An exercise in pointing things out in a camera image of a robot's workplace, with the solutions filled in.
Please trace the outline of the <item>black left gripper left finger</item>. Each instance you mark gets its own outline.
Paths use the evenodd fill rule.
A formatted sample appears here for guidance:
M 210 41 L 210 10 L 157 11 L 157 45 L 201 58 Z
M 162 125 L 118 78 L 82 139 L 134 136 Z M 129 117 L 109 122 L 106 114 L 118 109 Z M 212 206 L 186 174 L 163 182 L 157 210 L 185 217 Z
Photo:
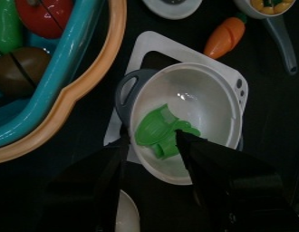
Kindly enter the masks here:
M 127 147 L 129 136 L 121 130 L 114 142 L 51 180 L 38 232 L 114 232 Z

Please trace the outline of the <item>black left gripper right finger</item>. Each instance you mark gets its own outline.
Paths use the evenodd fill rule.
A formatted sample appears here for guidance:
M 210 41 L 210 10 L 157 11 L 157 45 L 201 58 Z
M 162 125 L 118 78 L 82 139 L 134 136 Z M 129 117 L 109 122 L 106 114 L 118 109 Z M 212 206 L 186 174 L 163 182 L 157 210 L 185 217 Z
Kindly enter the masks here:
M 181 130 L 174 137 L 209 232 L 299 232 L 272 166 Z

